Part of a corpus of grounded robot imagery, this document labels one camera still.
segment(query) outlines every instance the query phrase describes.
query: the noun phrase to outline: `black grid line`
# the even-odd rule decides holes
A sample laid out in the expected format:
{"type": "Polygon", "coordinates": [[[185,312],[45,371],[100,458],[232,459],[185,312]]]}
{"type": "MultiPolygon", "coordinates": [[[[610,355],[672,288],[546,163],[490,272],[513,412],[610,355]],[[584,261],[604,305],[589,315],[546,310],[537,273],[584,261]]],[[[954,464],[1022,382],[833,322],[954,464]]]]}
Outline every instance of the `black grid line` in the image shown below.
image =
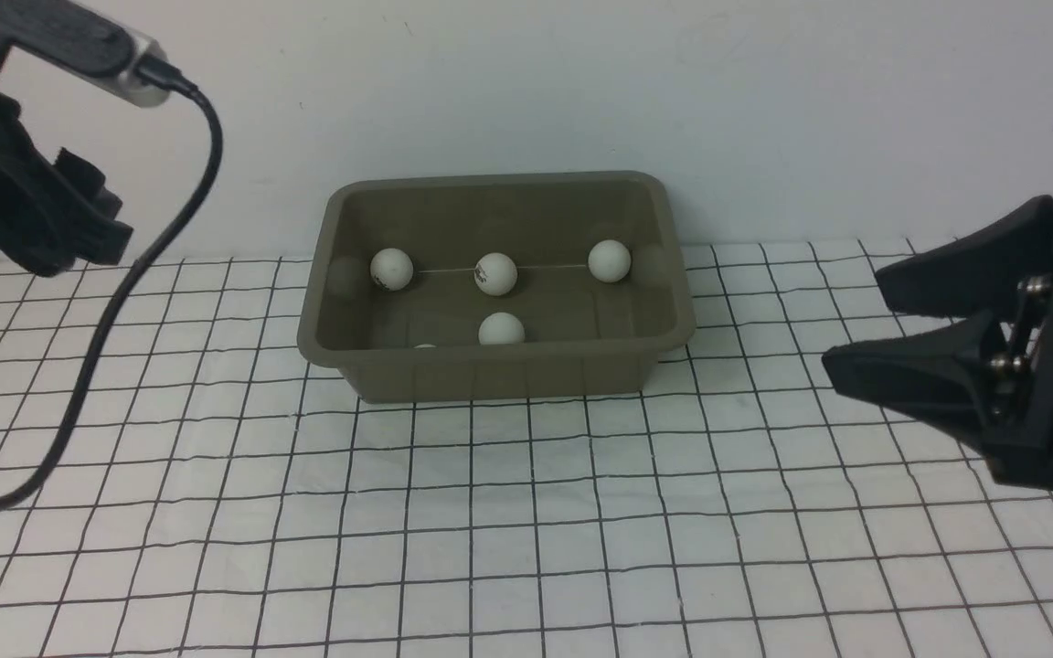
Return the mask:
{"type": "MultiPolygon", "coordinates": [[[[229,274],[230,274],[230,271],[226,270],[226,276],[229,276],[229,274]]],[[[215,316],[217,316],[217,313],[218,313],[218,311],[217,311],[218,305],[216,305],[216,307],[214,307],[214,315],[215,316]]],[[[212,322],[210,324],[210,332],[207,334],[205,334],[205,343],[204,344],[208,344],[208,342],[211,340],[211,337],[213,337],[213,328],[214,328],[214,324],[212,322]]],[[[194,367],[193,378],[197,379],[200,374],[201,374],[201,359],[199,358],[197,360],[197,366],[194,367]]],[[[187,393],[186,396],[184,396],[184,408],[188,408],[190,407],[190,401],[193,400],[193,393],[196,391],[196,388],[197,388],[197,386],[190,387],[190,392],[187,393]]],[[[181,421],[176,421],[176,422],[177,422],[177,430],[173,433],[173,444],[172,444],[172,447],[171,447],[171,451],[170,451],[170,455],[173,455],[173,454],[177,453],[178,442],[181,440],[181,426],[183,425],[183,422],[181,422],[181,421]]],[[[121,430],[121,437],[117,438],[117,442],[120,442],[120,440],[122,438],[124,438],[124,433],[122,433],[122,430],[121,430]]],[[[163,547],[163,545],[158,545],[156,543],[152,543],[148,540],[148,535],[152,532],[152,527],[154,527],[154,521],[157,520],[157,512],[160,509],[160,503],[163,502],[162,501],[162,497],[163,497],[163,492],[164,492],[164,484],[166,484],[168,482],[168,475],[170,475],[170,463],[166,463],[166,465],[164,465],[164,471],[162,473],[162,478],[160,478],[160,482],[158,483],[158,486],[157,486],[157,500],[152,501],[154,503],[154,505],[152,505],[152,510],[148,513],[148,521],[146,521],[146,523],[145,523],[145,530],[143,530],[143,533],[142,533],[141,546],[139,546],[139,549],[137,551],[137,563],[135,563],[135,566],[133,567],[133,578],[128,579],[128,595],[125,596],[124,606],[121,609],[121,620],[120,620],[120,623],[117,623],[117,625],[116,625],[116,634],[113,637],[113,646],[112,646],[113,654],[116,653],[118,642],[121,641],[121,632],[122,632],[122,630],[124,630],[125,619],[128,617],[128,602],[130,602],[130,600],[133,600],[133,598],[134,598],[133,592],[134,592],[134,589],[135,589],[135,584],[137,584],[137,578],[138,578],[139,575],[141,575],[141,564],[142,564],[143,558],[145,558],[145,551],[148,550],[148,549],[162,549],[163,547]]],[[[201,571],[201,563],[200,562],[197,563],[197,570],[199,572],[201,571]]]]}
{"type": "MultiPolygon", "coordinates": [[[[526,413],[530,415],[530,404],[528,404],[526,413]]],[[[591,417],[588,408],[588,400],[584,399],[584,430],[591,434],[591,417]]],[[[620,635],[617,633],[617,620],[615,620],[615,597],[612,595],[612,573],[609,571],[610,562],[607,558],[607,534],[603,533],[603,501],[600,499],[599,493],[599,477],[596,475],[596,441],[593,438],[588,438],[588,463],[591,468],[592,478],[592,495],[596,499],[596,524],[597,531],[600,537],[600,559],[602,562],[600,565],[603,567],[603,587],[605,587],[607,593],[607,617],[611,621],[612,629],[612,650],[615,653],[615,657],[620,658],[620,635]]]]}
{"type": "MultiPolygon", "coordinates": [[[[409,430],[409,467],[405,474],[405,515],[401,521],[400,529],[400,580],[398,581],[397,597],[397,657],[400,658],[400,650],[404,649],[404,642],[400,640],[405,634],[405,589],[409,586],[409,503],[413,496],[413,445],[417,444],[417,403],[413,403],[413,414],[409,430]]],[[[474,587],[471,585],[471,597],[474,587]]]]}
{"type": "MultiPolygon", "coordinates": [[[[173,274],[173,282],[175,282],[175,283],[177,282],[177,280],[178,280],[178,278],[180,276],[180,273],[181,273],[181,267],[179,266],[179,267],[177,267],[175,274],[173,274]]],[[[64,314],[66,314],[66,310],[71,308],[71,307],[72,307],[72,304],[67,303],[67,307],[64,308],[64,314]]],[[[164,314],[167,314],[167,313],[168,313],[168,305],[166,304],[166,307],[164,307],[164,314]]],[[[160,326],[158,326],[157,332],[160,333],[160,326]]],[[[143,366],[141,368],[141,376],[139,376],[139,378],[137,379],[138,382],[141,382],[141,380],[143,380],[147,374],[148,374],[148,361],[147,361],[147,359],[145,359],[145,363],[143,363],[143,366]]],[[[35,371],[35,376],[38,377],[38,370],[35,371]]],[[[128,401],[128,408],[126,408],[125,412],[124,412],[124,420],[125,421],[128,421],[128,417],[131,415],[133,415],[133,408],[134,408],[135,404],[137,404],[137,396],[136,395],[134,395],[133,398],[128,401]]],[[[117,437],[116,444],[113,445],[112,458],[108,459],[110,462],[115,462],[115,460],[116,460],[116,451],[120,450],[120,446],[121,446],[120,437],[117,437]]],[[[55,633],[55,624],[58,623],[58,621],[59,621],[59,612],[61,612],[61,610],[64,609],[63,607],[64,606],[63,600],[66,599],[67,587],[72,586],[72,578],[74,578],[74,576],[75,576],[76,565],[79,564],[79,562],[80,562],[80,555],[82,555],[84,542],[87,540],[87,531],[92,529],[92,521],[93,521],[94,517],[96,516],[96,512],[99,511],[99,509],[100,509],[100,498],[102,496],[104,496],[104,487],[107,486],[107,477],[108,477],[108,474],[112,474],[112,470],[113,470],[112,463],[108,463],[107,466],[104,466],[104,475],[103,475],[103,478],[100,478],[100,487],[99,487],[99,490],[96,491],[96,499],[93,502],[93,509],[87,511],[87,520],[84,521],[84,527],[83,527],[83,530],[80,531],[79,545],[76,546],[76,552],[72,556],[72,565],[69,567],[67,567],[67,575],[66,575],[66,578],[64,578],[64,580],[63,580],[63,589],[59,593],[59,602],[56,602],[56,604],[55,604],[55,612],[52,613],[51,623],[47,623],[47,625],[46,625],[46,634],[45,634],[45,637],[43,637],[43,644],[40,647],[40,655],[46,654],[47,642],[52,641],[52,634],[55,633]]],[[[119,633],[119,632],[120,632],[120,626],[117,626],[117,633],[119,633]]]]}
{"type": "MultiPolygon", "coordinates": [[[[356,412],[359,412],[359,410],[360,410],[360,400],[357,399],[356,400],[356,412]]],[[[349,451],[347,451],[347,471],[346,471],[346,474],[343,476],[343,487],[345,490],[350,488],[351,487],[351,483],[352,483],[352,458],[355,457],[355,450],[354,448],[356,446],[357,433],[359,433],[359,420],[360,420],[359,415],[357,415],[356,417],[352,418],[352,438],[351,438],[351,443],[349,444],[349,451]]],[[[410,471],[412,471],[412,468],[413,468],[413,459],[409,460],[409,467],[410,467],[410,471]]],[[[343,513],[345,513],[346,511],[347,511],[347,496],[346,495],[340,496],[340,501],[339,501],[339,520],[337,521],[338,531],[336,533],[337,534],[337,541],[339,543],[338,543],[337,550],[336,550],[336,564],[333,567],[333,571],[331,571],[331,587],[333,587],[333,589],[331,589],[331,599],[327,602],[327,624],[326,624],[326,626],[324,629],[324,638],[326,640],[326,644],[324,645],[324,649],[322,650],[322,658],[330,658],[330,650],[331,650],[330,649],[331,647],[331,621],[333,621],[333,615],[334,615],[334,613],[336,611],[336,585],[339,582],[340,558],[343,558],[343,513]]]]}
{"type": "MultiPolygon", "coordinates": [[[[275,274],[272,280],[274,280],[274,278],[277,278],[277,276],[279,276],[279,266],[280,262],[276,262],[275,274]]],[[[230,276],[230,263],[226,263],[225,276],[226,278],[229,278],[230,276]]],[[[266,304],[267,306],[271,305],[271,300],[267,299],[266,304]]],[[[262,348],[262,337],[265,334],[266,334],[266,322],[263,322],[262,326],[259,327],[259,348],[262,348]]],[[[258,363],[258,361],[259,361],[259,353],[255,353],[254,357],[251,359],[251,372],[254,372],[254,367],[258,363]]],[[[225,470],[222,471],[222,483],[221,486],[218,487],[218,492],[225,491],[225,484],[230,481],[231,463],[233,462],[234,450],[238,445],[238,427],[241,427],[242,418],[245,417],[246,415],[246,401],[250,400],[250,397],[251,397],[251,387],[246,386],[246,391],[242,392],[241,413],[239,413],[239,419],[237,421],[238,425],[237,427],[235,427],[234,440],[231,441],[230,453],[226,455],[226,458],[229,459],[226,459],[225,470]]],[[[214,503],[214,511],[210,516],[210,527],[205,529],[205,540],[204,542],[202,542],[201,558],[200,561],[197,562],[197,575],[194,576],[193,580],[194,594],[190,595],[190,607],[188,612],[186,613],[186,617],[184,617],[184,630],[183,632],[181,632],[181,644],[184,644],[190,637],[190,624],[193,621],[193,610],[194,605],[197,603],[198,600],[197,590],[199,589],[199,584],[201,582],[202,570],[204,569],[205,558],[207,558],[207,553],[210,550],[210,538],[213,537],[214,524],[217,523],[218,513],[220,512],[221,512],[221,501],[218,501],[214,503]]]]}
{"type": "MultiPolygon", "coordinates": [[[[718,262],[717,261],[717,250],[711,250],[711,251],[714,254],[714,262],[718,262]]],[[[722,276],[722,271],[720,271],[720,267],[717,271],[717,278],[718,278],[718,282],[720,283],[720,286],[722,286],[722,290],[724,291],[724,288],[726,288],[726,280],[724,280],[724,278],[722,276]]],[[[729,301],[729,297],[727,297],[727,299],[726,299],[726,304],[727,304],[727,307],[729,307],[731,310],[731,317],[733,317],[734,316],[734,307],[732,306],[731,301],[729,301]]],[[[744,364],[744,370],[747,371],[747,376],[748,376],[748,378],[750,378],[750,382],[753,382],[753,380],[755,380],[755,378],[753,377],[753,370],[752,370],[752,367],[750,367],[750,361],[749,361],[749,357],[747,355],[747,351],[744,351],[744,343],[742,341],[742,334],[737,333],[735,337],[736,337],[736,340],[737,340],[737,343],[738,343],[738,350],[740,351],[740,353],[742,353],[742,361],[743,361],[743,364],[744,364]]],[[[757,400],[757,404],[758,404],[758,415],[761,416],[761,424],[763,424],[763,426],[766,427],[766,430],[768,431],[768,433],[770,433],[770,426],[771,426],[770,425],[770,418],[768,416],[766,416],[766,407],[764,407],[763,404],[761,404],[761,398],[759,398],[759,397],[756,396],[755,399],[757,400]]],[[[710,422],[710,420],[708,419],[708,417],[706,418],[706,422],[707,422],[707,425],[708,425],[708,422],[710,422]]],[[[832,644],[833,647],[835,647],[835,655],[837,655],[837,657],[841,657],[842,651],[840,650],[839,640],[837,640],[837,637],[836,637],[836,634],[835,634],[835,625],[833,625],[832,621],[831,621],[831,612],[828,611],[827,596],[823,595],[822,586],[819,583],[819,575],[816,574],[815,567],[814,567],[814,562],[811,561],[811,550],[808,549],[808,546],[807,546],[807,535],[802,533],[802,521],[799,519],[798,504],[795,503],[794,492],[791,491],[791,487],[789,486],[789,484],[787,484],[787,477],[784,475],[782,475],[782,472],[781,472],[782,460],[779,457],[778,447],[774,445],[773,438],[772,438],[772,440],[770,440],[770,450],[772,450],[772,453],[774,455],[774,465],[777,466],[778,477],[779,477],[779,479],[781,479],[781,482],[782,482],[782,488],[784,488],[787,491],[787,499],[789,499],[790,503],[791,503],[791,512],[793,512],[793,517],[794,517],[794,527],[799,533],[799,538],[802,541],[802,555],[803,555],[803,558],[806,558],[807,570],[809,572],[811,572],[811,583],[815,587],[815,594],[818,595],[818,597],[819,597],[819,609],[822,610],[823,616],[828,618],[828,632],[831,633],[831,644],[832,644]]]]}
{"type": "MultiPolygon", "coordinates": [[[[916,250],[912,248],[911,241],[908,242],[908,246],[910,246],[911,253],[914,254],[916,253],[916,250]]],[[[896,325],[899,327],[899,330],[901,330],[902,335],[907,335],[907,333],[905,332],[905,326],[899,320],[896,321],[896,325]]],[[[965,460],[969,459],[969,454],[966,453],[966,448],[962,448],[960,444],[956,444],[956,450],[957,453],[960,453],[961,459],[965,460]]],[[[1035,586],[1031,584],[1031,579],[1029,579],[1029,576],[1027,575],[1027,567],[1022,565],[1022,561],[1019,559],[1018,553],[1016,553],[1015,549],[1013,549],[1013,544],[1010,542],[1010,537],[1007,534],[1007,530],[1004,529],[1001,525],[1001,520],[998,517],[998,513],[994,512],[994,500],[990,499],[990,494],[986,491],[986,484],[981,482],[981,478],[980,475],[977,474],[977,470],[974,470],[974,467],[970,467],[970,474],[973,475],[973,478],[977,481],[978,490],[980,490],[981,496],[984,497],[984,499],[986,499],[987,510],[990,511],[990,516],[992,517],[992,519],[994,519],[994,525],[997,525],[998,532],[1001,534],[1001,540],[1006,542],[1008,553],[1010,553],[1011,557],[1015,560],[1015,564],[1018,565],[1018,572],[1022,578],[1022,583],[1027,586],[1028,592],[1030,592],[1033,595],[1033,602],[1035,602],[1037,609],[1039,609],[1039,614],[1042,616],[1042,620],[1046,621],[1046,625],[1048,625],[1048,629],[1050,630],[1050,638],[1052,638],[1053,640],[1053,623],[1052,621],[1050,621],[1050,616],[1048,616],[1048,614],[1046,613],[1045,604],[1042,604],[1042,602],[1039,600],[1039,597],[1037,597],[1035,593],[1035,586]]],[[[960,582],[958,579],[957,572],[956,570],[953,569],[951,564],[949,572],[950,574],[953,575],[954,582],[956,582],[957,586],[960,587],[960,582]]],[[[962,599],[965,599],[965,593],[962,593],[962,599]]],[[[978,641],[981,641],[981,645],[986,646],[986,640],[984,640],[980,630],[976,629],[976,632],[978,634],[978,641]]]]}

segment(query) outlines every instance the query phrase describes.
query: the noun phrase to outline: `black cable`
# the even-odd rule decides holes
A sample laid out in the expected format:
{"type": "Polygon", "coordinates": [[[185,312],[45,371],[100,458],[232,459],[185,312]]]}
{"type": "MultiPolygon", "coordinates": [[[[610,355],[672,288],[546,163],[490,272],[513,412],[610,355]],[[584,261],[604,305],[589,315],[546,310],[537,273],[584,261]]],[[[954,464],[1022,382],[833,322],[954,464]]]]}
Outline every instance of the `black cable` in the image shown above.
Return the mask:
{"type": "Polygon", "coordinates": [[[46,482],[46,479],[49,478],[56,465],[59,464],[59,458],[63,457],[63,451],[67,447],[67,441],[72,440],[72,432],[76,428],[76,421],[80,419],[80,412],[82,412],[84,399],[87,397],[87,386],[92,383],[93,375],[96,372],[96,364],[100,361],[100,354],[104,350],[104,342],[107,341],[107,335],[112,332],[113,324],[116,323],[116,317],[120,315],[122,305],[128,299],[130,293],[133,293],[133,288],[137,287],[137,283],[141,282],[141,277],[145,275],[152,263],[160,257],[164,248],[170,246],[170,243],[178,237],[178,234],[193,219],[194,213],[198,212],[202,201],[205,200],[205,196],[210,195],[210,188],[213,187],[214,179],[218,176],[218,166],[222,162],[222,126],[220,121],[218,121],[218,113],[214,112],[210,100],[205,99],[205,95],[201,93],[196,84],[190,82],[181,75],[180,71],[162,59],[143,59],[137,66],[137,74],[150,84],[167,88],[171,92],[177,92],[187,97],[187,99],[193,100],[194,104],[197,104],[197,107],[201,109],[201,114],[205,117],[205,123],[210,125],[210,159],[205,162],[201,180],[197,183],[197,188],[193,192],[193,195],[190,196],[190,200],[184,203],[181,211],[164,227],[160,236],[154,240],[154,243],[141,254],[141,257],[135,260],[133,270],[128,271],[128,274],[124,276],[124,280],[121,280],[120,286],[113,293],[112,299],[108,299],[107,305],[104,307],[104,313],[100,314],[100,323],[96,325],[96,332],[93,333],[92,341],[87,343],[87,353],[84,355],[83,365],[80,366],[80,374],[76,377],[75,386],[72,388],[72,398],[67,400],[67,407],[63,412],[63,419],[59,421],[59,430],[55,433],[55,440],[52,441],[52,446],[46,450],[45,457],[43,457],[40,465],[35,467],[35,472],[31,475],[31,478],[26,478],[26,482],[20,484],[17,490],[8,493],[8,495],[0,495],[0,511],[14,507],[14,505],[22,502],[26,497],[37,492],[38,488],[43,486],[43,482],[46,482]]]}

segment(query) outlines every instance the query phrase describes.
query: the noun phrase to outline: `black mount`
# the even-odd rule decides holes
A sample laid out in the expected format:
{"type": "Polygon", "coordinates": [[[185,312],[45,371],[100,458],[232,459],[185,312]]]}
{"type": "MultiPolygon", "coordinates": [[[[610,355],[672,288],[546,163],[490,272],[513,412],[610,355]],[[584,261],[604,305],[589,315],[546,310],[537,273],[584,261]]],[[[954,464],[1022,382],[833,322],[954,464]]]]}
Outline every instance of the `black mount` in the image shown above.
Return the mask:
{"type": "Polygon", "coordinates": [[[1053,490],[1053,199],[882,267],[876,282],[894,313],[965,320],[829,350],[835,391],[948,433],[997,482],[1053,490]]]}
{"type": "MultiPolygon", "coordinates": [[[[134,48],[119,25],[66,0],[0,0],[0,72],[12,46],[85,76],[121,71],[134,48]]],[[[41,276],[76,258],[114,265],[133,234],[116,221],[121,200],[99,168],[69,151],[48,163],[19,115],[0,94],[0,250],[41,276]]]]}

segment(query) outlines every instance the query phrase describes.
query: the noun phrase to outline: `table surface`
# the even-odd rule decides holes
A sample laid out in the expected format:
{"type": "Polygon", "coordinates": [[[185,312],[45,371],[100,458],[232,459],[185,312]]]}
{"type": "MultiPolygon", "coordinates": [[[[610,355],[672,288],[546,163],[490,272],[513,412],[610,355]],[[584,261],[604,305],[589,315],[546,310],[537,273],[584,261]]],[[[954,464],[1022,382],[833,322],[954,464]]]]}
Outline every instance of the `table surface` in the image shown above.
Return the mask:
{"type": "MultiPolygon", "coordinates": [[[[1053,495],[819,363],[911,243],[686,246],[642,395],[370,405],[295,333],[310,262],[155,266],[38,497],[0,513],[0,657],[1053,655],[1053,495]]],[[[124,274],[0,263],[0,493],[124,274]]]]}

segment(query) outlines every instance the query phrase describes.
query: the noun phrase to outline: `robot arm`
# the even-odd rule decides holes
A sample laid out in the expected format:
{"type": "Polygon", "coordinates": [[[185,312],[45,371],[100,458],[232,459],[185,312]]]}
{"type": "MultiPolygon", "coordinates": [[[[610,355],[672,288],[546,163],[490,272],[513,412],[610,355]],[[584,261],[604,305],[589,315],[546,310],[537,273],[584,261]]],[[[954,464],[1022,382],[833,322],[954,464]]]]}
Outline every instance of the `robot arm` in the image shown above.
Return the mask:
{"type": "MultiPolygon", "coordinates": [[[[0,510],[34,495],[58,465],[121,305],[192,220],[218,175],[222,154],[221,124],[210,101],[164,61],[157,42],[141,33],[71,0],[0,0],[0,71],[11,48],[38,55],[141,107],[162,103],[171,92],[186,96],[204,114],[212,142],[201,182],[178,216],[135,260],[101,313],[66,412],[40,466],[16,491],[0,495],[0,510]]],[[[0,94],[0,250],[40,276],[62,274],[77,258],[120,262],[133,228],[116,221],[121,200],[106,191],[104,175],[67,151],[48,163],[18,120],[20,113],[15,100],[0,94]]]]}
{"type": "Polygon", "coordinates": [[[965,320],[828,351],[835,391],[948,433],[998,482],[1053,490],[1053,199],[882,267],[876,283],[894,313],[965,320]]]}

